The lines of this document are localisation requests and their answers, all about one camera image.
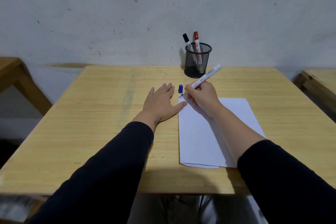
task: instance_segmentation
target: black sleeve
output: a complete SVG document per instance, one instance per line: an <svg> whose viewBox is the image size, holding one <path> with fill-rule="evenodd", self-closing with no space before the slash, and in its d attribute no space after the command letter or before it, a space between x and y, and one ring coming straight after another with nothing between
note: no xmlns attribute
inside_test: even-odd
<svg viewBox="0 0 336 224"><path fill-rule="evenodd" d="M336 190L280 146L259 141L237 167L270 224L335 223Z"/></svg>
<svg viewBox="0 0 336 224"><path fill-rule="evenodd" d="M131 122L71 175L28 223L126 223L154 139L144 123Z"/></svg>

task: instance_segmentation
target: wrist tattoo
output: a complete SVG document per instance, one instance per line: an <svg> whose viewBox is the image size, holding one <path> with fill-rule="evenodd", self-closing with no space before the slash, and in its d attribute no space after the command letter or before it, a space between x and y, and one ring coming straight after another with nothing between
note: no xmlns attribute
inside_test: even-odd
<svg viewBox="0 0 336 224"><path fill-rule="evenodd" d="M158 120L154 120L154 126L156 126L157 123L158 123L159 121L161 121L161 120L162 120L162 117L161 117L160 119L158 119Z"/></svg>

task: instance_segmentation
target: blue cap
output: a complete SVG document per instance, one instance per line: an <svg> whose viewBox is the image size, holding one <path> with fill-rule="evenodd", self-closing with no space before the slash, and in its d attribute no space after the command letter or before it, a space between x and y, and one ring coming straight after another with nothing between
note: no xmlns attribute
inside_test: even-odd
<svg viewBox="0 0 336 224"><path fill-rule="evenodd" d="M180 86L178 87L178 92L183 93L183 85L182 84L180 84Z"/></svg>

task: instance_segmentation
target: hand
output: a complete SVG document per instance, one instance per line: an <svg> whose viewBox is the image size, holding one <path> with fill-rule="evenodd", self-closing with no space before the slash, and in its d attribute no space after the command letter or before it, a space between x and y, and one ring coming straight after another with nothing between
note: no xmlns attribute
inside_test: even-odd
<svg viewBox="0 0 336 224"><path fill-rule="evenodd" d="M184 101L172 106L170 98L173 96L174 90L175 87L172 86L172 83L162 84L155 92L154 87L152 87L143 104L142 111L132 121L143 122L154 130L158 122L167 120L177 114L187 105L187 102Z"/></svg>
<svg viewBox="0 0 336 224"><path fill-rule="evenodd" d="M185 90L188 91L187 98L199 105L210 117L214 117L218 109L222 106L218 99L215 87L210 82L204 82L193 89L192 84L187 84Z"/></svg>

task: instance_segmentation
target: pen holder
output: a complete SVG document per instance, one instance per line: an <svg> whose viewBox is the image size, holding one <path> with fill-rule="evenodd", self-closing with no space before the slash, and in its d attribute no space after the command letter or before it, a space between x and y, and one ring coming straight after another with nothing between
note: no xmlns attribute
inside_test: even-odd
<svg viewBox="0 0 336 224"><path fill-rule="evenodd" d="M196 50L195 43L191 43L192 48ZM208 44L199 43L201 52L192 52L185 47L185 67L184 74L191 78L200 78L205 74L207 69L209 54L212 51L212 47Z"/></svg>

